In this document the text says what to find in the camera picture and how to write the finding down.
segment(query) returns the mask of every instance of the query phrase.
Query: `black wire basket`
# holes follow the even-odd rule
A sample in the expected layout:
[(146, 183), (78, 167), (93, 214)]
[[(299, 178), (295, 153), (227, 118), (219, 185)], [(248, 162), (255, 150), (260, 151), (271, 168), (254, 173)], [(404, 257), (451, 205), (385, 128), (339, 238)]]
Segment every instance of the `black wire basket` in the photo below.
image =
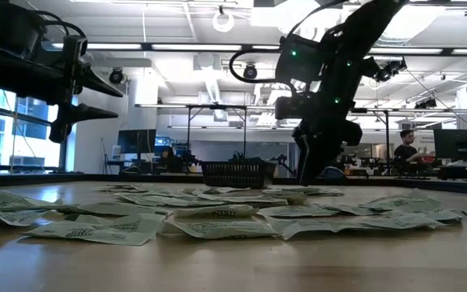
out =
[(262, 189), (272, 184), (275, 167), (265, 161), (201, 161), (204, 184), (210, 187)]

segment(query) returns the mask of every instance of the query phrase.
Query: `ceiling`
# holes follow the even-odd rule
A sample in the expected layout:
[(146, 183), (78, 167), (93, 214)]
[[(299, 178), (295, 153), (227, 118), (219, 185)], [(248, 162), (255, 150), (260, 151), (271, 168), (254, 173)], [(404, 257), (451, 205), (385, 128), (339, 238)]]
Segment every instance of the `ceiling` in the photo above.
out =
[[(153, 6), (153, 5), (112, 5), (106, 2), (72, 2), (70, 0), (11, 0), (16, 4), (51, 11), (63, 20), (76, 24), (88, 36), (90, 42), (184, 42), (184, 43), (246, 43), (278, 44), (283, 33), (275, 27), (251, 26), (249, 8), (253, 1), (240, 1), (242, 7), (231, 9), (235, 14), (234, 26), (228, 32), (218, 32), (212, 26), (216, 7)], [(405, 45), (416, 46), (466, 46), (467, 17), (465, 9), (446, 11), (438, 16), (428, 28), (409, 40)], [(51, 28), (48, 38), (53, 42), (62, 41), (60, 28)], [(95, 63), (105, 67), (128, 65), (124, 68), (130, 75), (141, 75), (142, 64), (150, 59), (165, 80), (159, 96), (170, 99), (178, 96), (196, 97), (206, 90), (203, 78), (193, 71), (192, 53), (153, 52), (93, 52)], [(221, 60), (228, 60), (232, 54), (219, 54)], [(278, 55), (252, 54), (240, 60), (274, 67)], [(439, 98), (449, 105), (455, 100), (455, 88), (467, 80), (467, 58), (456, 57), (407, 57), (409, 70), (422, 85), (408, 72), (403, 72), (387, 84), (368, 84), (363, 80), (355, 100), (357, 106), (379, 105), (402, 106), (405, 100), (426, 91), (434, 90)], [(221, 91), (254, 92), (255, 86), (244, 84), (224, 72), (218, 81)]]

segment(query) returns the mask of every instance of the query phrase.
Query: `computer monitor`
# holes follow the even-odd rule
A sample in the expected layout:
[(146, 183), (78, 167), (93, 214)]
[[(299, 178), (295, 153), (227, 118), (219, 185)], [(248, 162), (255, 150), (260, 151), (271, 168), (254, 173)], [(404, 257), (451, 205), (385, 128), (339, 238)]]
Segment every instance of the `computer monitor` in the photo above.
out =
[(121, 153), (138, 154), (154, 152), (156, 130), (126, 130), (118, 132), (118, 145)]
[(437, 158), (467, 159), (467, 130), (434, 130)]

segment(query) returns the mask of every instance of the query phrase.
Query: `table surface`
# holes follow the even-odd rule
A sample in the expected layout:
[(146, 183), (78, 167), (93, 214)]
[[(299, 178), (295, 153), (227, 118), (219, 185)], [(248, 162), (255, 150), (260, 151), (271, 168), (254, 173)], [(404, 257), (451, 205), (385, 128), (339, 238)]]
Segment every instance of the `table surface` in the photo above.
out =
[[(105, 182), (6, 187), (41, 200), (113, 198)], [(198, 185), (157, 184), (178, 190)], [(408, 189), (338, 187), (324, 204), (360, 204)], [(467, 212), (467, 195), (431, 191)], [(279, 238), (198, 240), (160, 235), (142, 247), (24, 238), (0, 225), (0, 291), (467, 291), (467, 220), (437, 230), (341, 232)]]

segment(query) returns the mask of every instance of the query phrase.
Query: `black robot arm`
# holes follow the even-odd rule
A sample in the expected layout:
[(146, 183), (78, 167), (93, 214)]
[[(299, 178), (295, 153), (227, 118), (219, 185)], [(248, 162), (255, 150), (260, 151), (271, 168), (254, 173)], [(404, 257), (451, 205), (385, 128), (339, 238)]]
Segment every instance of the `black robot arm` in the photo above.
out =
[[(41, 15), (56, 20), (46, 20)], [(42, 45), (51, 25), (62, 26), (66, 31), (62, 50), (47, 50)], [(78, 35), (69, 34), (68, 28)], [(17, 97), (58, 105), (49, 136), (53, 142), (62, 142), (76, 122), (118, 116), (85, 104), (71, 104), (72, 97), (84, 87), (122, 97), (121, 92), (91, 71), (90, 64), (84, 61), (87, 47), (88, 40), (75, 25), (46, 11), (30, 11), (0, 1), (0, 89), (15, 92)]]
[[(333, 1), (311, 14), (342, 2)], [(288, 84), (292, 97), (277, 99), (275, 116), (277, 119), (302, 119), (293, 131), (293, 138), (300, 149), (297, 178), (302, 185), (308, 185), (343, 152), (343, 142), (359, 144), (362, 130), (358, 124), (347, 121), (346, 117), (354, 107), (353, 98), (362, 77), (385, 81), (405, 67), (404, 62), (398, 62), (381, 68), (373, 58), (366, 56), (394, 15), (407, 2), (368, 2), (344, 23), (327, 30), (320, 42), (293, 35), (293, 30), (300, 23), (286, 38), (281, 39), (281, 56), (272, 81)], [(291, 85), (292, 79), (306, 83), (306, 90), (297, 92)], [(310, 92), (312, 82), (320, 82), (317, 92)]]

